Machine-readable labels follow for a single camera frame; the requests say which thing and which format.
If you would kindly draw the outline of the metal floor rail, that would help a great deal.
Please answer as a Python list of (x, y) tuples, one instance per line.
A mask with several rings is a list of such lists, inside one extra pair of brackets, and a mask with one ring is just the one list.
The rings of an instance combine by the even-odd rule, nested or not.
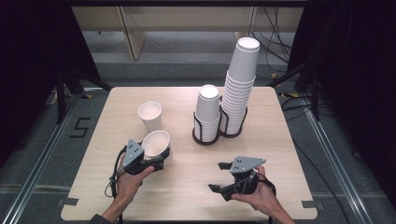
[(354, 187), (324, 128), (314, 116), (313, 109), (308, 107), (305, 113), (358, 223), (373, 224), (373, 219), (369, 215), (364, 201)]
[(50, 157), (53, 154), (55, 147), (57, 146), (61, 135), (64, 131), (64, 127), (69, 120), (76, 104), (78, 103), (81, 95), (72, 95), (69, 104), (66, 107), (64, 116), (55, 124), (50, 132), (50, 136), (46, 145), (41, 149), (39, 156), (35, 160), (34, 166), (29, 170), (26, 180), (20, 187), (17, 187), (18, 194), (15, 197), (12, 205), (9, 207), (4, 215), (4, 218), (0, 221), (0, 224), (17, 224), (26, 205), (28, 204), (35, 186), (42, 176)]

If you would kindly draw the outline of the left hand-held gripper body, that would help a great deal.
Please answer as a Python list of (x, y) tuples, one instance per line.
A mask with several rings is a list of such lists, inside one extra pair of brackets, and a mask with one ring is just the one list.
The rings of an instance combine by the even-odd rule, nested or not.
[(153, 167), (154, 171), (163, 169), (164, 157), (155, 156), (153, 159), (145, 158), (145, 149), (133, 139), (128, 141), (128, 144), (123, 149), (124, 160), (120, 168), (117, 170), (117, 175), (124, 173), (130, 175), (138, 175), (146, 170), (148, 167)]

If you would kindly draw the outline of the short stack of white cups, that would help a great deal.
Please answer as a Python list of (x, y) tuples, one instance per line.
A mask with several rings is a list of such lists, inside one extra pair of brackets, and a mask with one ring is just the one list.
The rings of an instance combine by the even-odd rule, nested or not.
[(199, 90), (194, 114), (205, 122), (220, 119), (219, 89), (216, 86), (206, 84)]

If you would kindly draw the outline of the single white paper cup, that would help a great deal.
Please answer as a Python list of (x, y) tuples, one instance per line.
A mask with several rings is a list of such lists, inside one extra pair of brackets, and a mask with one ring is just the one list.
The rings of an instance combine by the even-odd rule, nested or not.
[(170, 135), (163, 130), (151, 132), (144, 138), (142, 147), (145, 150), (145, 159), (162, 156), (165, 149), (171, 148)]
[(157, 102), (146, 102), (138, 108), (138, 116), (151, 133), (162, 127), (162, 107)]

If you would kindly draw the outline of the black tape floor mark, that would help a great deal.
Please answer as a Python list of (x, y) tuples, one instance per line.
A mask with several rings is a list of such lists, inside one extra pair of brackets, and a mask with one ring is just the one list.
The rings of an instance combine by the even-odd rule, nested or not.
[(74, 131), (72, 134), (69, 135), (70, 138), (84, 138), (89, 130), (85, 124), (90, 121), (90, 118), (78, 118)]

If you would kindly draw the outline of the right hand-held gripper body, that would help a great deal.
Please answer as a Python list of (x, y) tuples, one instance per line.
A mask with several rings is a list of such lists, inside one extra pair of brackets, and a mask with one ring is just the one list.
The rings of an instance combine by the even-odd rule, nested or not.
[(233, 194), (251, 194), (255, 191), (258, 183), (258, 173), (255, 167), (265, 163), (265, 159), (236, 156), (232, 161), (231, 170), (233, 183), (224, 187), (222, 197), (225, 201), (230, 201)]

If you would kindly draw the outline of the person's left hand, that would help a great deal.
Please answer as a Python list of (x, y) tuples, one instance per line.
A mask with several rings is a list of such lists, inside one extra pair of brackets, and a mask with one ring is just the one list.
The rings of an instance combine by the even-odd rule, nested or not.
[(116, 201), (126, 205), (131, 203), (142, 185), (143, 180), (153, 171), (154, 168), (150, 166), (137, 175), (130, 175), (128, 173), (121, 175), (117, 181), (118, 194), (116, 196)]

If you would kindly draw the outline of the black wire cup holder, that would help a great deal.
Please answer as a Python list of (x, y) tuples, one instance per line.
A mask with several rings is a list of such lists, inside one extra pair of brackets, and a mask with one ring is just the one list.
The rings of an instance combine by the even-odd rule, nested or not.
[(238, 136), (243, 130), (248, 109), (245, 108), (243, 114), (236, 116), (235, 118), (224, 111), (222, 106), (219, 107), (219, 112), (219, 134), (227, 138), (235, 138)]
[(215, 144), (219, 139), (219, 119), (211, 122), (205, 122), (198, 119), (193, 114), (192, 139), (199, 145), (210, 146)]

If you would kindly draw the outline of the black metal stand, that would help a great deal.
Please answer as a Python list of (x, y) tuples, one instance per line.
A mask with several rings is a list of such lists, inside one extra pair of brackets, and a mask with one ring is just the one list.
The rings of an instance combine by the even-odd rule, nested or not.
[(88, 73), (85, 73), (75, 67), (65, 66), (60, 68), (56, 74), (56, 96), (58, 103), (58, 120), (60, 124), (66, 117), (66, 104), (65, 104), (65, 93), (64, 86), (66, 86), (73, 95), (81, 95), (83, 93), (83, 87), (80, 84), (80, 80), (85, 79), (102, 88), (106, 91), (111, 91), (112, 86), (106, 84), (99, 77), (93, 77)]
[(297, 92), (311, 90), (311, 112), (316, 120), (320, 120), (318, 114), (318, 69), (316, 63), (312, 60), (305, 60), (300, 65), (289, 70), (282, 77), (276, 78), (268, 84), (269, 87), (275, 87), (284, 81), (298, 75), (294, 88)]

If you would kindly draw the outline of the tall stack of white cups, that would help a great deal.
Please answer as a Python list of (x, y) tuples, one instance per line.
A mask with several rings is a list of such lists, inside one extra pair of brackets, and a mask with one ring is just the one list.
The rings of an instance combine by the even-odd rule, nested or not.
[(256, 78), (260, 43), (251, 37), (237, 40), (227, 70), (220, 106), (220, 132), (238, 135), (247, 115), (248, 99)]

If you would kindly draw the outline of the person's right hand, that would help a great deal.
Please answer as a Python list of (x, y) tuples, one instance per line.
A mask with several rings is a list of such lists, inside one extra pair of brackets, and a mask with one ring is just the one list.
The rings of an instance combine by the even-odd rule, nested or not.
[(238, 202), (248, 203), (254, 210), (274, 217), (273, 209), (276, 207), (276, 196), (268, 186), (262, 183), (262, 180), (265, 179), (264, 167), (257, 166), (256, 171), (258, 172), (260, 182), (257, 184), (255, 191), (251, 194), (233, 194), (232, 199)]

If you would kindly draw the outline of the beige wooden shelf unit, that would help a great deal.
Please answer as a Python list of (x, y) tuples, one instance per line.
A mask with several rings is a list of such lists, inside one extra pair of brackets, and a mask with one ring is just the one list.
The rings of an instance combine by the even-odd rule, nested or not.
[(83, 31), (121, 31), (132, 60), (139, 58), (149, 31), (253, 32), (297, 31), (299, 7), (73, 7)]

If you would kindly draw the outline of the dark curtain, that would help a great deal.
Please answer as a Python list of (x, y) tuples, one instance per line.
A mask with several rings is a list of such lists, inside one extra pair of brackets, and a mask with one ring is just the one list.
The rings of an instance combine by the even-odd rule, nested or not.
[(72, 8), (52, 0), (0, 0), (0, 167), (27, 133), (57, 73), (100, 78)]
[(290, 69), (321, 36), (321, 88), (396, 209), (396, 0), (306, 0)]

